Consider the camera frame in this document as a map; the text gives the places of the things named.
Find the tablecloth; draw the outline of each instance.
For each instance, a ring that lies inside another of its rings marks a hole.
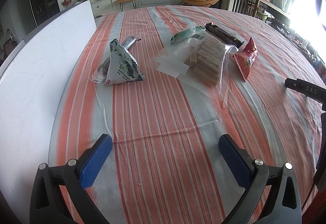
[[[252,36],[257,45],[259,54],[247,81],[229,63],[226,103],[144,65],[191,22],[213,22],[245,44]],[[290,162],[304,201],[320,151],[322,111],[319,103],[286,89],[284,80],[325,85],[282,35],[250,16],[186,6],[110,14],[99,18],[97,26],[63,92],[49,165],[64,165],[103,133],[111,135],[113,150],[87,189],[110,223],[221,223],[244,191],[218,150],[225,133],[267,165]],[[89,81],[105,60],[109,42],[129,35],[141,38],[129,51],[146,79],[109,87]],[[251,221],[259,216],[267,191]],[[81,223],[69,196],[63,195]]]

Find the bright window light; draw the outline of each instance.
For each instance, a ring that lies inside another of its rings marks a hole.
[[[291,24],[302,38],[318,50],[319,56],[326,61],[326,31],[321,22],[326,25],[326,3],[323,0],[320,17],[316,13],[316,0],[294,0],[290,10]]]

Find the red triangular package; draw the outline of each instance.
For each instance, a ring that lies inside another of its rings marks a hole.
[[[250,37],[249,42],[240,54],[233,55],[245,81],[249,76],[250,69],[254,64],[257,55],[258,50],[252,37]]]

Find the barcode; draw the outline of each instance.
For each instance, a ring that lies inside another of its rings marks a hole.
[[[202,35],[200,35],[200,34],[194,34],[193,36],[191,36],[191,38],[197,38],[197,39],[199,39],[199,40],[202,40],[202,39],[205,38],[205,36],[202,36]]]

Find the silver bolt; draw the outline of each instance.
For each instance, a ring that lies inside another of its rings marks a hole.
[[[45,163],[41,163],[40,166],[39,166],[40,170],[45,169],[45,167],[46,167]]]
[[[287,163],[285,164],[285,167],[286,167],[287,169],[291,170],[291,169],[292,169],[292,164],[289,163],[289,162],[287,162]]]
[[[74,166],[74,165],[76,165],[76,163],[77,163],[77,161],[75,159],[71,159],[68,161],[69,166]]]
[[[255,163],[258,165],[258,166],[262,166],[264,164],[264,162],[261,160],[261,159],[255,159]]]

